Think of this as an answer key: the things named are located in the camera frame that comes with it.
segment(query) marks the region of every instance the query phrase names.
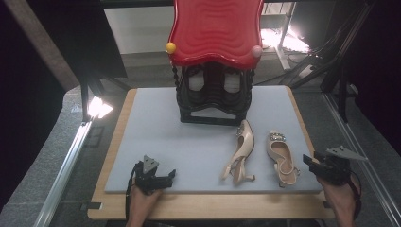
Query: human hand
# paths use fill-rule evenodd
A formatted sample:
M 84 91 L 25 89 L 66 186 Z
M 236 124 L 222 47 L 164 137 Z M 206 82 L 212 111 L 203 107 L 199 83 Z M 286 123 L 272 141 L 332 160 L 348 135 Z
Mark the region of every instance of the human hand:
M 333 208 L 339 227 L 355 227 L 354 213 L 356 210 L 355 195 L 351 187 L 347 184 L 333 185 L 320 177 L 316 178 L 322 185 L 327 202 Z
M 139 187 L 133 185 L 131 188 L 130 217 L 127 227 L 142 226 L 162 193 L 163 191 L 159 189 L 154 191 L 150 196 L 147 196 Z

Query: shoe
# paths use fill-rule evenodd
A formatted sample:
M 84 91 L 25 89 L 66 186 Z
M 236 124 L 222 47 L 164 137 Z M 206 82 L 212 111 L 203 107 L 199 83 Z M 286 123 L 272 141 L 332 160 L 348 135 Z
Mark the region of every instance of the shoe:
M 291 149 L 286 143 L 284 134 L 278 131 L 270 132 L 268 155 L 275 161 L 274 168 L 280 187 L 295 184 L 300 171 L 294 164 Z
M 254 181 L 254 175 L 246 176 L 245 174 L 245 160 L 251 154 L 254 145 L 252 129 L 247 120 L 241 121 L 236 135 L 238 136 L 236 152 L 224 168 L 221 179 L 225 180 L 228 174 L 231 173 L 234 177 L 234 184 L 239 184 L 244 180 Z

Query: white board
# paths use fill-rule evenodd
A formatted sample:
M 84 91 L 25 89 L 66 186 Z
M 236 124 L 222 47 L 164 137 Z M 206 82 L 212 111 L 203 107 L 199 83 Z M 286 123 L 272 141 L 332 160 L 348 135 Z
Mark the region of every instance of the white board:
M 316 193 L 322 190 L 303 163 L 308 146 L 285 86 L 255 86 L 247 120 L 253 130 L 254 148 L 245 163 L 253 182 L 235 186 L 232 176 L 220 175 L 236 149 L 236 127 L 182 123 L 175 88 L 138 89 L 107 181 L 107 193 L 123 193 L 133 166 L 144 155 L 160 163 L 156 176 L 176 169 L 170 193 Z M 287 138 L 301 175 L 295 185 L 281 188 L 267 153 L 268 134 L 277 130 Z

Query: yellow ball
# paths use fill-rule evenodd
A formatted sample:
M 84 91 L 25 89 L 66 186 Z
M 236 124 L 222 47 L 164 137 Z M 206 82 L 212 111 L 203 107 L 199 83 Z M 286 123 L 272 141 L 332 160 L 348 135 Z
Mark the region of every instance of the yellow ball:
M 177 49 L 177 46 L 174 43 L 167 43 L 166 44 L 166 51 L 167 51 L 168 54 L 173 54 L 176 49 Z

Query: black clamp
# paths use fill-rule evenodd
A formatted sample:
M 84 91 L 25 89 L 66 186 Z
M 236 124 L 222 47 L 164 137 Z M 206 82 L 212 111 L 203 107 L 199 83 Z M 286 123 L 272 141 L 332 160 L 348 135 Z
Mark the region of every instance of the black clamp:
M 350 160 L 367 161 L 368 159 L 354 153 L 347 148 L 344 148 L 343 146 L 327 149 L 324 152 L 317 151 L 314 153 L 314 157 L 319 161 L 318 163 L 314 162 L 310 157 L 304 155 L 303 161 L 309 166 L 309 171 L 333 185 L 344 185 L 348 183 L 348 185 L 351 187 L 352 191 L 354 192 L 354 199 L 356 202 L 354 218 L 357 218 L 362 206 L 362 202 L 360 200 L 362 186 L 359 181 L 358 191 L 357 187 L 351 180 L 351 173 L 354 172 L 351 170 Z
M 154 159 L 144 156 L 144 162 L 139 161 L 133 167 L 126 191 L 126 218 L 128 219 L 131 202 L 131 188 L 136 185 L 141 191 L 150 196 L 157 189 L 165 189 L 173 185 L 176 170 L 172 170 L 166 177 L 156 177 L 157 166 Z

